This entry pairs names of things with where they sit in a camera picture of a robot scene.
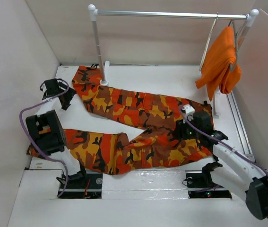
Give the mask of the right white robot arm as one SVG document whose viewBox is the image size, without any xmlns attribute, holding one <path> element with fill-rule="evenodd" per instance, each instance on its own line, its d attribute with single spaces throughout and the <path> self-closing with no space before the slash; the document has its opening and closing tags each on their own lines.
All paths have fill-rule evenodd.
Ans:
<svg viewBox="0 0 268 227">
<path fill-rule="evenodd" d="M 215 162 L 202 168 L 202 183 L 226 188 L 245 202 L 255 218 L 268 219 L 268 170 L 240 153 L 224 133 L 215 130 L 206 111 L 184 105 L 180 113 L 183 119 L 177 122 L 175 135 L 196 140 L 216 157 Z"/>
</svg>

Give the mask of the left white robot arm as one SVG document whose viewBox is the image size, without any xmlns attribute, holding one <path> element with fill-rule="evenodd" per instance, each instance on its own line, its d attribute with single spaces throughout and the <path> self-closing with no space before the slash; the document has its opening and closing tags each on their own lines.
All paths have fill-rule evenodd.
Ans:
<svg viewBox="0 0 268 227">
<path fill-rule="evenodd" d="M 58 98 L 62 110 L 67 110 L 70 101 L 76 91 L 69 87 L 62 79 L 49 79 L 44 81 L 45 86 L 43 102 L 40 105 L 49 103 Z M 31 140 L 33 148 L 44 158 L 58 162 L 65 168 L 63 180 L 65 184 L 73 183 L 81 188 L 87 184 L 88 176 L 80 162 L 74 158 L 67 148 L 67 138 L 54 109 L 45 110 L 38 114 L 29 116 L 25 120 L 25 133 Z"/>
</svg>

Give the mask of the orange camouflage trousers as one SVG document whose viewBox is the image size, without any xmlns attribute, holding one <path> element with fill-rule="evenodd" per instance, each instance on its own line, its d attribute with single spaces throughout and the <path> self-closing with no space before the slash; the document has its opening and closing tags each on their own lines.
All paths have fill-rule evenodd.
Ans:
<svg viewBox="0 0 268 227">
<path fill-rule="evenodd" d="M 58 111 L 71 155 L 109 175 L 208 159 L 199 142 L 173 134 L 180 105 L 211 112 L 198 76 L 195 66 L 112 66 L 105 87 L 97 69 L 60 66 L 56 77 L 76 90 L 69 109 Z"/>
</svg>

